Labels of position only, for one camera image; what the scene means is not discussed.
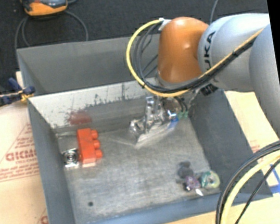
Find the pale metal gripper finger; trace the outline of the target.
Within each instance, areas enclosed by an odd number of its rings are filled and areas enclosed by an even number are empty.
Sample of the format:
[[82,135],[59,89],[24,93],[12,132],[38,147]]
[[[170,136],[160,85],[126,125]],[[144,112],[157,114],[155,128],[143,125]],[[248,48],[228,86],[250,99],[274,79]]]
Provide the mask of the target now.
[[145,146],[149,146],[161,141],[170,132],[170,124],[160,125],[158,127],[153,127],[147,133],[140,134],[137,142],[135,143],[135,149],[140,149]]
[[147,134],[147,123],[145,118],[135,119],[129,123],[129,131],[135,136],[140,137],[142,134]]

